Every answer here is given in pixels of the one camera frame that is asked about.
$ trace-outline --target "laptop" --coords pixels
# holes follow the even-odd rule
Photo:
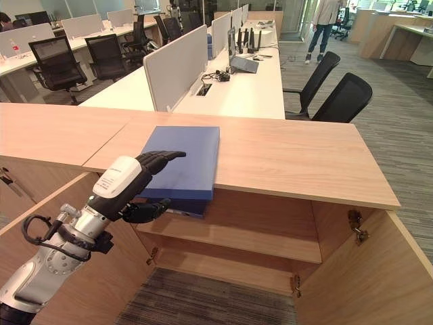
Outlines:
[[[229,37],[229,64],[237,71],[257,73],[258,62],[236,56],[235,28],[228,32]]]

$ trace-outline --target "wooden shelf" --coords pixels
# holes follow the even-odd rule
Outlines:
[[[290,280],[292,273],[280,269],[234,261],[224,254],[178,251],[174,248],[161,248],[156,266],[164,269],[195,274],[215,280],[251,286],[282,295],[291,295]]]
[[[213,224],[207,218],[194,219],[174,213],[165,213],[151,223],[138,225],[137,230],[286,259],[321,263],[319,243],[316,240],[298,239],[270,232]]]

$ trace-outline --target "water bottle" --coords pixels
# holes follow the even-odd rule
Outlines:
[[[16,43],[14,42],[13,39],[10,39],[10,41],[11,41],[12,49],[15,52],[15,55],[18,58],[20,56],[20,54],[21,54],[20,48],[18,47],[18,45],[16,45]]]

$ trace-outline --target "blue jeans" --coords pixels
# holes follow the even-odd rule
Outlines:
[[[309,47],[309,53],[314,51],[314,47],[317,44],[317,41],[319,40],[320,34],[323,32],[322,36],[322,43],[320,44],[320,53],[325,52],[327,40],[329,39],[329,36],[331,35],[333,24],[329,25],[317,25],[317,30],[315,31],[313,35],[313,39],[311,40],[310,47]]]

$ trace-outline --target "cabinet hinge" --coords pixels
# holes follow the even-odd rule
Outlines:
[[[362,215],[361,212],[356,210],[349,210],[348,212],[349,226],[351,230],[357,235],[355,242],[361,245],[364,241],[370,237],[367,230],[359,229],[361,227]]]
[[[150,263],[155,259],[156,254],[158,253],[158,247],[154,247],[152,252],[150,253],[150,258],[147,259],[146,264],[150,265]]]
[[[300,291],[300,276],[298,274],[294,274],[292,278],[292,290],[293,293],[300,298],[301,297],[301,291]]]

